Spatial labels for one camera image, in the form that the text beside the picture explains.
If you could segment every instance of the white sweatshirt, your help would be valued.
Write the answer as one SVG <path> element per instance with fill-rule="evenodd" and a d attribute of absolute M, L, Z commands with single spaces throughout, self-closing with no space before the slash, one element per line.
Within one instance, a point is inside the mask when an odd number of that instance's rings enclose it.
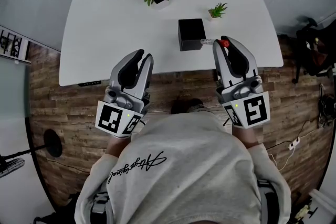
<path fill-rule="evenodd" d="M 209 112 L 170 115 L 146 124 L 119 158 L 93 165 L 75 220 L 90 223 L 92 197 L 107 188 L 117 224 L 260 223 L 257 178 L 273 184 L 287 223 L 290 189 L 262 144 L 247 150 Z"/>

